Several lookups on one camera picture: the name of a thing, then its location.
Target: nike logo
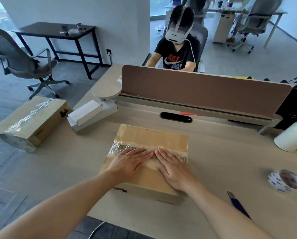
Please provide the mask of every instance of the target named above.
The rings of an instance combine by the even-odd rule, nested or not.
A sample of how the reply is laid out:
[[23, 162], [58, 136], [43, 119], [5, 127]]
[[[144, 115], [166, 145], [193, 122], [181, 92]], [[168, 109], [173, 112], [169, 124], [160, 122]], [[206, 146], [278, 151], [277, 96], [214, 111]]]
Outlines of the nike logo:
[[166, 59], [167, 59], [168, 57], [166, 57], [165, 59], [164, 59], [164, 62], [165, 62], [165, 64], [167, 64], [167, 65], [173, 65], [173, 64], [177, 64], [177, 63], [180, 63], [181, 61], [177, 61], [177, 62], [168, 62]]

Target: clear tape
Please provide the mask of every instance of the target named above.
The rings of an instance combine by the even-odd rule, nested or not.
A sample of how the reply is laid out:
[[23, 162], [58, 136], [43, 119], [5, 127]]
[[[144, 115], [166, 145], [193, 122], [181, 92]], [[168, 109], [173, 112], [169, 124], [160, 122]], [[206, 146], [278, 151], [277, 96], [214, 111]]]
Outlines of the clear tape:
[[14, 125], [10, 126], [5, 133], [14, 133], [14, 132], [19, 132], [24, 125], [26, 125], [28, 123], [28, 120], [31, 119], [40, 109], [42, 109], [43, 107], [48, 106], [54, 99], [50, 98], [44, 102], [41, 102], [40, 104], [36, 105], [35, 109], [32, 110], [31, 112], [29, 112], [27, 114], [27, 116], [25, 116], [23, 119], [19, 120], [18, 122], [16, 122]]
[[[128, 149], [128, 148], [144, 148], [146, 150], [152, 150], [152, 151], [155, 151], [155, 149], [157, 149], [157, 147], [153, 147], [153, 146], [143, 146], [143, 145], [135, 144], [132, 142], [124, 142], [124, 141], [115, 140], [111, 149], [110, 149], [110, 152], [108, 153], [108, 156], [116, 156], [118, 153], [120, 153], [124, 149]], [[168, 149], [168, 150], [172, 154], [174, 152], [178, 153], [184, 161], [186, 161], [186, 162], [188, 161], [187, 153], [181, 152], [181, 151], [173, 151], [170, 149]]]

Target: white wall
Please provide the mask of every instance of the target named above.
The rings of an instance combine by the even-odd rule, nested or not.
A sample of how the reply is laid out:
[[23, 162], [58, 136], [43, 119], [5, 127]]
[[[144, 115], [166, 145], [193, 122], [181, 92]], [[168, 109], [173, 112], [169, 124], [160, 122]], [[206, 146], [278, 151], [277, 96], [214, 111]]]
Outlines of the white wall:
[[[96, 26], [103, 62], [141, 65], [149, 53], [150, 0], [0, 0], [16, 27], [35, 22]], [[23, 36], [33, 53], [48, 48], [44, 38]], [[56, 50], [77, 52], [74, 41], [52, 40]], [[92, 36], [80, 39], [84, 53], [96, 54]], [[77, 59], [78, 56], [59, 55]], [[86, 58], [87, 61], [98, 59]]]
[[278, 26], [297, 39], [297, 0], [283, 0], [281, 8], [288, 13], [282, 16]]

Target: black desk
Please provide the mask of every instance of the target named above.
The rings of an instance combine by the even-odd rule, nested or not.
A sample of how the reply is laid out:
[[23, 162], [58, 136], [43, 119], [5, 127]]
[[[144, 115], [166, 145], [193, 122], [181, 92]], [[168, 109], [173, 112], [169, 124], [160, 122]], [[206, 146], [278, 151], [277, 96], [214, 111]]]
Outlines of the black desk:
[[[59, 62], [60, 61], [69, 61], [69, 62], [83, 63], [85, 71], [87, 72], [88, 78], [92, 79], [91, 74], [93, 74], [93, 72], [95, 72], [97, 70], [97, 68], [99, 68], [100, 66], [103, 67], [103, 62], [102, 62], [102, 57], [101, 57], [101, 53], [100, 53], [100, 49], [99, 49], [99, 44], [98, 44], [98, 41], [97, 41], [97, 36], [95, 34], [95, 28], [96, 27], [95, 26], [83, 25], [83, 27], [85, 28], [84, 32], [81, 32], [81, 33], [79, 33], [77, 35], [64, 35], [63, 33], [60, 33], [60, 31], [62, 31], [62, 28], [61, 28], [62, 25], [67, 25], [68, 30], [70, 30], [72, 28], [77, 28], [75, 24], [55, 24], [55, 23], [38, 22], [38, 23], [30, 24], [28, 26], [19, 28], [18, 31], [14, 31], [14, 32], [17, 34], [20, 41], [23, 43], [23, 45], [26, 48], [27, 52], [31, 56], [33, 56], [33, 53], [30, 50], [27, 43], [25, 42], [25, 40], [23, 39], [22, 35], [46, 38], [48, 44], [50, 45], [50, 48], [51, 48], [52, 52], [55, 55], [55, 59], [57, 61], [59, 61]], [[81, 49], [81, 46], [80, 46], [80, 43], [79, 43], [79, 38], [81, 38], [81, 37], [83, 37], [83, 36], [85, 36], [85, 35], [87, 35], [89, 33], [92, 34], [94, 45], [95, 45], [95, 48], [97, 50], [98, 55], [84, 54], [82, 52], [82, 49]], [[50, 39], [74, 40], [75, 44], [76, 44], [76, 47], [78, 48], [79, 53], [56, 51], [55, 48], [53, 47]], [[59, 59], [58, 54], [77, 55], [77, 56], [81, 57], [82, 61]], [[87, 62], [87, 61], [85, 61], [84, 57], [98, 58], [100, 63]], [[92, 68], [91, 70], [89, 70], [87, 64], [95, 65], [95, 67]]]

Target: floor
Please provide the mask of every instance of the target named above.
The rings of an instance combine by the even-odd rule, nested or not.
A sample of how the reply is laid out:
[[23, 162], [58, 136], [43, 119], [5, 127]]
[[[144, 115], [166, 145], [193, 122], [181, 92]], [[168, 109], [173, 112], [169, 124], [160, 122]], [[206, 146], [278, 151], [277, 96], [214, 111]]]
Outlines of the floor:
[[[209, 27], [211, 21], [211, 18], [207, 18], [205, 26]], [[165, 20], [151, 22], [151, 53], [154, 52], [160, 40], [160, 37], [156, 36], [154, 28], [163, 23]], [[255, 44], [250, 55], [244, 50], [237, 50], [233, 53], [223, 44], [213, 44], [208, 37], [202, 55], [206, 73], [253, 76], [260, 80], [269, 78], [275, 82], [284, 79], [290, 80], [297, 76], [297, 42], [277, 29], [267, 49], [263, 49], [263, 44], [271, 28], [272, 25], [269, 25], [267, 33], [248, 39], [249, 42]], [[67, 100], [69, 105], [73, 107], [106, 70], [107, 68], [99, 68], [92, 75], [93, 79], [88, 80], [82, 64], [61, 62], [54, 68], [53, 78], [55, 80], [67, 79], [71, 84], [57, 84], [53, 88], [60, 98]], [[31, 92], [26, 88], [26, 85], [33, 83], [35, 81], [32, 79], [21, 79], [13, 75], [5, 76], [0, 65], [0, 121], [27, 101]], [[47, 90], [43, 90], [39, 95], [53, 98], [53, 94]], [[40, 202], [30, 195], [18, 194], [4, 188], [3, 179], [9, 176], [5, 167], [15, 161], [21, 162], [18, 150], [0, 140], [0, 229]], [[86, 217], [69, 238], [88, 238], [92, 230], [99, 224], [99, 220]], [[111, 224], [105, 224], [94, 238], [148, 237]]]
[[[55, 80], [67, 79], [70, 84], [62, 83], [52, 87], [61, 99], [67, 100], [69, 105], [73, 107], [107, 69], [99, 68], [92, 74], [93, 79], [89, 80], [82, 64], [61, 62], [54, 68], [53, 78]], [[5, 76], [0, 64], [0, 121], [28, 100], [31, 92], [26, 88], [26, 85], [34, 83], [36, 81], [32, 79], [21, 79], [13, 75]], [[42, 90], [39, 96], [53, 98], [53, 94], [47, 90]], [[15, 193], [4, 188], [2, 178], [8, 176], [4, 168], [16, 160], [21, 162], [18, 150], [0, 140], [0, 230], [40, 202], [28, 195]], [[88, 238], [100, 223], [100, 220], [85, 217], [68, 238]], [[93, 238], [149, 239], [150, 237], [106, 223], [99, 228]]]
[[[209, 30], [212, 18], [206, 18], [204, 25]], [[155, 27], [165, 25], [165, 20], [151, 21], [150, 52], [153, 53], [158, 41]], [[263, 45], [273, 25], [259, 37], [249, 35], [247, 42], [254, 44], [254, 50], [248, 54], [244, 49], [232, 52], [225, 44], [213, 44], [210, 34], [201, 59], [205, 64], [205, 72], [215, 75], [252, 76], [254, 79], [280, 82], [291, 80], [297, 76], [297, 42], [276, 29], [267, 48]]]

